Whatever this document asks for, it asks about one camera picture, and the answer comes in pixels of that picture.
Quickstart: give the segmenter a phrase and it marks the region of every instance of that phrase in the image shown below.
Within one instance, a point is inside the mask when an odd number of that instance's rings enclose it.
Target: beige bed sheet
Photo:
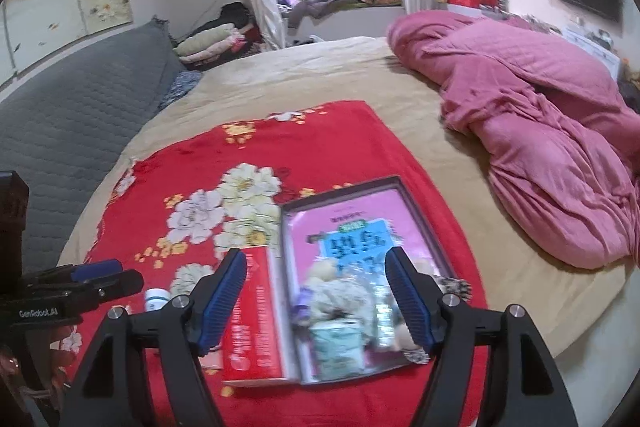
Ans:
[[[437,86],[404,69],[383,39],[364,37],[255,55],[206,73],[127,145],[79,218],[60,264],[83,261],[131,158],[145,158],[222,123],[334,100],[366,101],[402,140],[465,231],[489,306],[523,304],[553,355],[584,333],[622,289],[630,264],[589,272],[537,248],[492,196],[488,156],[478,140],[443,129]]]

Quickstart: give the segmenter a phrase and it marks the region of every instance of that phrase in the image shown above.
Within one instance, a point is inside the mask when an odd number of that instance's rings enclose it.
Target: white bottle cap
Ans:
[[[145,291],[145,312],[159,310],[171,300],[171,293],[163,288],[149,288]]]

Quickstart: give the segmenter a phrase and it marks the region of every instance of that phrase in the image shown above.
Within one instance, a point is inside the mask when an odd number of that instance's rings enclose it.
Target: blue label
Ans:
[[[325,257],[338,259],[338,269],[356,264],[372,273],[384,273],[385,254],[394,246],[385,219],[360,220],[356,225],[341,225],[339,230],[327,233],[321,241]]]

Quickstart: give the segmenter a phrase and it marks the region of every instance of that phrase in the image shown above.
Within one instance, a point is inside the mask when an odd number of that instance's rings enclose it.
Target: stack of folded bedding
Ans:
[[[211,64],[226,51],[236,53],[242,49],[247,40],[244,36],[254,25],[248,23],[237,29],[233,23],[226,23],[209,30],[204,30],[181,42],[174,51],[180,61],[186,65],[203,66]]]

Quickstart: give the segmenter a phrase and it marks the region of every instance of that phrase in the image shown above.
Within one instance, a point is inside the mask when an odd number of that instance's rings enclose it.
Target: pink folded blanket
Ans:
[[[540,247],[582,268],[638,262],[640,116],[599,61],[559,36],[441,10],[396,20],[387,38],[442,86],[446,125],[481,139],[495,194]]]

